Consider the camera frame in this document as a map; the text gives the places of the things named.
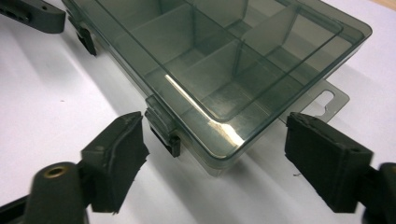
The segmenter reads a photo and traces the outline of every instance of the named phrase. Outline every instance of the transparent gray plastic box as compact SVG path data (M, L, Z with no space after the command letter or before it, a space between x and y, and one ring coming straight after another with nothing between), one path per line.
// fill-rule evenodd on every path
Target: transparent gray plastic box
M180 138L212 175L372 33L317 0L64 3L147 95L163 142Z

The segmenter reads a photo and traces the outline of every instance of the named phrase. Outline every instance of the compartment organizer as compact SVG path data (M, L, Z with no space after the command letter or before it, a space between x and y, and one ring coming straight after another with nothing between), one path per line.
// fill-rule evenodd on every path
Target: compartment organizer
M301 111L371 28L315 0L64 0L147 95L170 150L180 139L212 174L231 166L282 113Z

